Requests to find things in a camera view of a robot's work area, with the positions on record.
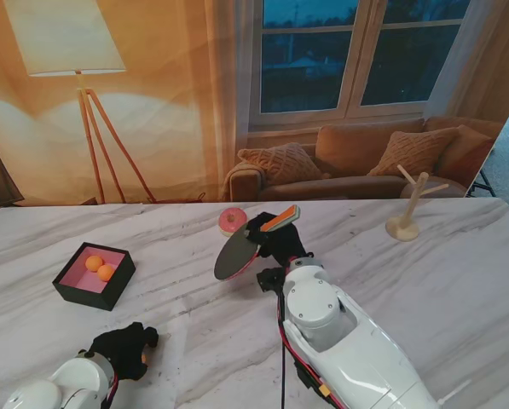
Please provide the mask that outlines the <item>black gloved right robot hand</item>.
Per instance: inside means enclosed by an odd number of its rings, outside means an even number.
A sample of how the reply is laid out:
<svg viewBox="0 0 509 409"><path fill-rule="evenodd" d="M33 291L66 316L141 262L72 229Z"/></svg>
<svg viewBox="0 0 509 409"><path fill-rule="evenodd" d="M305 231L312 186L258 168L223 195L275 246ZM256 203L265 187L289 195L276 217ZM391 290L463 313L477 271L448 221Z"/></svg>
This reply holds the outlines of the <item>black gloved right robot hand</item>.
<svg viewBox="0 0 509 409"><path fill-rule="evenodd" d="M313 257L307 252L299 237L298 230L290 223L272 232L262 232L261 227L276 215L262 212L246 224L246 238L257 245L256 254L262 258L272 256L282 267L287 267L293 259Z"/></svg>

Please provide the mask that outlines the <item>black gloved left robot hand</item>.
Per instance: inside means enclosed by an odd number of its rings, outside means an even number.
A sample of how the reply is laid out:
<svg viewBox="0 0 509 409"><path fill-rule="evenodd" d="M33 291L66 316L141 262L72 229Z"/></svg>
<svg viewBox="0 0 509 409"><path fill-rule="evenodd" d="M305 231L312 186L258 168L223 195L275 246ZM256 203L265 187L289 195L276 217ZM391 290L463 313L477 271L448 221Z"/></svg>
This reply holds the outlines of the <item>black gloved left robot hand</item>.
<svg viewBox="0 0 509 409"><path fill-rule="evenodd" d="M93 340L89 351L104 356L119 381L138 381L147 372L147 365L142 361L144 349L155 349L158 342L159 334L155 328L133 322L123 329L102 333Z"/></svg>

